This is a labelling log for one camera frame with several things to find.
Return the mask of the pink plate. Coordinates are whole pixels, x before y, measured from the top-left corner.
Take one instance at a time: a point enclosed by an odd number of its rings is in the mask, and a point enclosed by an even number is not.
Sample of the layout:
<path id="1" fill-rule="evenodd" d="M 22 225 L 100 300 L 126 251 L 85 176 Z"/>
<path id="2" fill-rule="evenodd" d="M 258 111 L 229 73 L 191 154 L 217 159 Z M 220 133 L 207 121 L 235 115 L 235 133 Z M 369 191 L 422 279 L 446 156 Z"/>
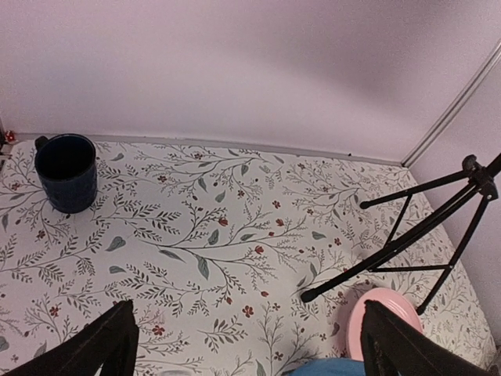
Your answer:
<path id="1" fill-rule="evenodd" d="M 351 359 L 363 361 L 361 333 L 366 300 L 373 300 L 382 303 L 411 327 L 418 330 L 420 333 L 423 333 L 423 325 L 418 314 L 416 313 L 416 310 L 402 294 L 388 288 L 376 287 L 367 291 L 360 297 L 360 299 L 355 303 L 349 317 L 346 343 L 348 354 Z"/>

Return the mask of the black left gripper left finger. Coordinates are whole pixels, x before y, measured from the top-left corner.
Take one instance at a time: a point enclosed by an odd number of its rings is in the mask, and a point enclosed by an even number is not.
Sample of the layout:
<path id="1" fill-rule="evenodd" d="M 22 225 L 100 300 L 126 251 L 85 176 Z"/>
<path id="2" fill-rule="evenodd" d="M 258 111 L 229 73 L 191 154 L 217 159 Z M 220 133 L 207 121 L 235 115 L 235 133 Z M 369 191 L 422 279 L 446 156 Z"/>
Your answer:
<path id="1" fill-rule="evenodd" d="M 131 299 L 117 302 L 63 344 L 7 375 L 133 375 L 139 345 Z"/>

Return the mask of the blue metronome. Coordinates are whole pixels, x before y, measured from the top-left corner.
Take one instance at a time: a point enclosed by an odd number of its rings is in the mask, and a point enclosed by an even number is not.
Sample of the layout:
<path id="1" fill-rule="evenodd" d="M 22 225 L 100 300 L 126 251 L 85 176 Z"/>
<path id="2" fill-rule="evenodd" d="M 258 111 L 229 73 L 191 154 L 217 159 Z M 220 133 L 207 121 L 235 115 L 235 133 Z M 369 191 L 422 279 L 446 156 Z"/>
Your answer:
<path id="1" fill-rule="evenodd" d="M 364 363 L 347 358 L 312 360 L 292 371 L 292 376 L 365 376 Z"/>

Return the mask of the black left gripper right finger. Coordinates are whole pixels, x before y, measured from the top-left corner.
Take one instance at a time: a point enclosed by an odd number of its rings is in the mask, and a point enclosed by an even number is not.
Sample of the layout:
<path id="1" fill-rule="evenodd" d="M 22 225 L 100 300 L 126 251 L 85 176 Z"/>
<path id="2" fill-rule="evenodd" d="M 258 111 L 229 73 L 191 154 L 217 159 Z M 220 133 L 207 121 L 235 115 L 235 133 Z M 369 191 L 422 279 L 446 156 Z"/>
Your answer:
<path id="1" fill-rule="evenodd" d="M 489 374 L 436 345 L 378 301 L 365 301 L 361 346 L 367 375 Z"/>

